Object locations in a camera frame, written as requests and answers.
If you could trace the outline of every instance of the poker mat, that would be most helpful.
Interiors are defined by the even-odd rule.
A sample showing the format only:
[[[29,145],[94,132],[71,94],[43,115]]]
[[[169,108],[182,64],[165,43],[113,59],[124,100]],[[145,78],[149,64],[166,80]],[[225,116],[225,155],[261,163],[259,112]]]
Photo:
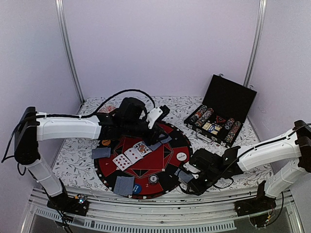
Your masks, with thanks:
[[[159,126],[172,138],[171,141],[162,144],[124,171],[119,170],[113,159],[124,154],[142,139],[122,136],[119,140],[104,140],[99,143],[99,148],[111,148],[110,158],[94,160],[96,173],[106,187],[113,191],[118,176],[134,177],[134,192],[127,197],[152,199],[172,191],[180,184],[175,172],[192,156],[191,143],[177,127],[163,121],[159,123]],[[186,159],[179,161],[177,159],[179,153],[185,153]],[[154,175],[158,177],[158,180],[156,183],[150,183],[149,178]]]

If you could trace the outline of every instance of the vent grille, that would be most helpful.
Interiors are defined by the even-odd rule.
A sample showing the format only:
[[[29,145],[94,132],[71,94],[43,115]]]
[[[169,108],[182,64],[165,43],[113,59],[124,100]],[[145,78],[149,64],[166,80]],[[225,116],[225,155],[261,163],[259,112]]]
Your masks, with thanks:
[[[36,207],[35,213],[39,216],[43,216],[54,221],[61,221],[60,215],[53,210]],[[197,226],[148,227],[111,224],[84,219],[82,220],[82,224],[75,224],[73,222],[72,225],[99,230],[107,233],[217,233],[236,229],[234,221]]]

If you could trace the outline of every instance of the poker chip case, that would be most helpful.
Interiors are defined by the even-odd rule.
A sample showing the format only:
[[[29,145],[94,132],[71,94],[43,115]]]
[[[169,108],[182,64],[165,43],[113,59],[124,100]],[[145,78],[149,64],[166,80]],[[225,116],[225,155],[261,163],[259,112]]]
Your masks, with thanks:
[[[184,123],[188,128],[224,147],[230,148],[243,127],[256,94],[257,92],[254,90],[221,76],[213,75],[202,105],[192,112],[184,120]],[[212,112],[212,114],[207,114],[209,117],[204,124],[202,124],[202,121],[198,121],[201,118],[195,116],[200,109],[207,109],[207,111]],[[231,124],[231,128],[227,130],[225,124],[226,122],[230,124],[230,119],[234,119],[235,124]]]

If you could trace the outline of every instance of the purple wall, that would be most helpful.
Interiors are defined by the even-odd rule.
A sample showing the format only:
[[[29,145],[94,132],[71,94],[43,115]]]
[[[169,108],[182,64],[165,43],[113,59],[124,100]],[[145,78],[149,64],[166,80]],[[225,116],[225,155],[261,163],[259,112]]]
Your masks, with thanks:
[[[130,87],[202,96],[219,73],[243,83],[258,8],[244,0],[64,1],[86,97]]]
[[[0,7],[0,155],[27,106],[50,113],[79,107],[54,1],[2,1]],[[50,163],[60,141],[40,143]],[[20,231],[34,183],[19,176],[14,159],[0,164],[0,232]]]
[[[311,1],[267,3],[251,85],[258,91],[250,119],[261,140],[302,119],[311,122]],[[284,163],[274,164],[279,170]],[[311,229],[311,175],[291,187],[306,232]]]

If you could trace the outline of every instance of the floral tablecloth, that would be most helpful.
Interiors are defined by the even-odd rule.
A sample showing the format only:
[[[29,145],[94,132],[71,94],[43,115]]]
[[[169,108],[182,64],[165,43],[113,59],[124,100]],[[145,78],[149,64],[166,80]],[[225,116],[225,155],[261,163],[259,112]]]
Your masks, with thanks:
[[[116,97],[109,101],[102,109],[103,112],[110,112],[118,107],[123,97]],[[138,97],[146,103],[147,110],[152,109],[152,103],[146,97]],[[167,105],[171,112],[164,118],[164,121],[171,123],[181,129],[192,143],[193,152],[197,149],[205,148],[212,153],[222,155],[225,147],[213,143],[209,145],[204,140],[196,137],[196,132],[187,128],[183,123],[184,119],[189,116],[202,102],[201,97],[153,97],[157,106]],[[103,98],[89,98],[81,108],[80,114],[89,114],[93,112],[103,101]],[[91,150],[96,148],[98,140],[87,140],[82,138],[69,138],[64,142],[55,165],[53,172],[67,186],[87,188],[90,190],[102,190],[111,192],[98,178],[94,162],[91,159]],[[244,123],[234,146],[251,145],[259,142],[248,119]],[[272,176],[270,165],[259,166],[242,175],[234,176],[234,183],[224,189],[212,187],[208,192],[223,192],[240,188],[254,187]],[[217,186],[226,187],[231,183],[230,180],[220,180]],[[178,188],[170,193],[177,193]]]

